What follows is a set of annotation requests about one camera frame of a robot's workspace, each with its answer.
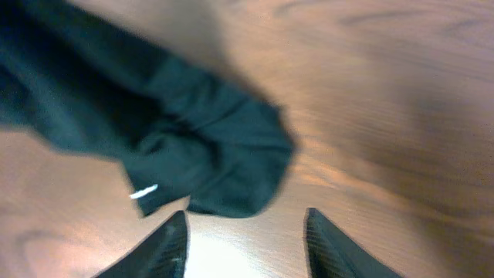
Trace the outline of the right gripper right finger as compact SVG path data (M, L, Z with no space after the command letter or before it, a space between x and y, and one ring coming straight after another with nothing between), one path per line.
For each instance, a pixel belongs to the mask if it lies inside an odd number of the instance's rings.
M304 243L311 278L401 278L316 208L306 210Z

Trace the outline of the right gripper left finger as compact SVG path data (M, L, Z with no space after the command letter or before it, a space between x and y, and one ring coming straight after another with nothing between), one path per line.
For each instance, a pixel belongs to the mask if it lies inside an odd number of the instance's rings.
M188 223L175 212L138 246L96 278L183 278L188 258Z

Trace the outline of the black t-shirt with logo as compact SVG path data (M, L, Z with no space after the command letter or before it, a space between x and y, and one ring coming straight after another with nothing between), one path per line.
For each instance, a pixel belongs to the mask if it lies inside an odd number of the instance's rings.
M1 123L119 161L144 215L257 215L293 152L265 100L64 1L1 3Z

